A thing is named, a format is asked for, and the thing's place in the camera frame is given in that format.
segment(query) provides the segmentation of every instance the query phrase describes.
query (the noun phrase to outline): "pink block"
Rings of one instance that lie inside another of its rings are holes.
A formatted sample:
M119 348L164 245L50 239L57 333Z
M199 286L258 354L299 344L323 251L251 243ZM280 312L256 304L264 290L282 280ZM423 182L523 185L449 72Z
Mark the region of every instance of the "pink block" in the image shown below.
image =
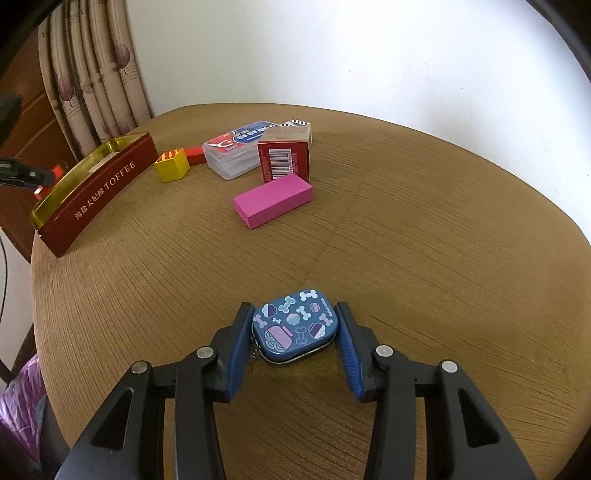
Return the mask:
M234 208L252 230L312 200L312 185L295 173L265 183L234 198Z

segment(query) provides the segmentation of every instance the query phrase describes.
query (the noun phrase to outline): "red box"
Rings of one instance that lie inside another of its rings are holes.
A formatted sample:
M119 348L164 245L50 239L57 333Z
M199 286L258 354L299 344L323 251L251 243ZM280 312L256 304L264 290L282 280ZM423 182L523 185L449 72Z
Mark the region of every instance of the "red box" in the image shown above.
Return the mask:
M265 183L295 173L310 180L310 124L295 127L273 127L258 141L259 161Z
M56 257L61 257L66 252L86 225L115 195L158 159L158 153L150 134L136 135L137 140L117 152L111 160L101 165L77 185L42 224L36 217L42 203L38 203L33 210L33 224L41 240L46 243ZM70 180L69 175L73 176L74 180L76 179L76 167L72 168L60 182ZM50 196L51 194L45 198L45 201L49 201Z

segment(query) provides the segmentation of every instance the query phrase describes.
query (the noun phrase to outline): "curtain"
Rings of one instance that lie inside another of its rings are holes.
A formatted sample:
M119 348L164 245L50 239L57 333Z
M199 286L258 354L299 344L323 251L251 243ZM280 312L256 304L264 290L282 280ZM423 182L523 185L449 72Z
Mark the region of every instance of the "curtain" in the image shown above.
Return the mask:
M150 119L125 0L65 0L38 36L47 97L78 160Z

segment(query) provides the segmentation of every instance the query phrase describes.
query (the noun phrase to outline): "gold tray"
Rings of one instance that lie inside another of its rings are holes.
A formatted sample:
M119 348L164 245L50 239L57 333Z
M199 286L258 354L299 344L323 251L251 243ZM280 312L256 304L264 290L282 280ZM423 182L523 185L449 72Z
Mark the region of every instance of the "gold tray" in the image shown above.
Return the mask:
M45 222L51 218L57 208L72 194L72 192L74 192L76 188L78 188L96 170L102 167L100 164L101 162L107 160L105 164L108 163L114 154L129 147L133 142L140 139L145 134L146 132L141 132L132 135L124 135L123 137L111 138L87 157L80 160L75 167L56 183L51 192L43 200L40 200L33 208L31 219L33 220L35 229L39 230Z

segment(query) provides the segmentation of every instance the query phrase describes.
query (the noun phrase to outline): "yellow block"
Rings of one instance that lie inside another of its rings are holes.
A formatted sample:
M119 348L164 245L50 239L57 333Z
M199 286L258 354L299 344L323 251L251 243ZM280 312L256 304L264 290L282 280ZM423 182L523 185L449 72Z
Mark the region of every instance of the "yellow block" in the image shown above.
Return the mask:
M162 183L182 179L189 169L184 148L164 152L154 165Z

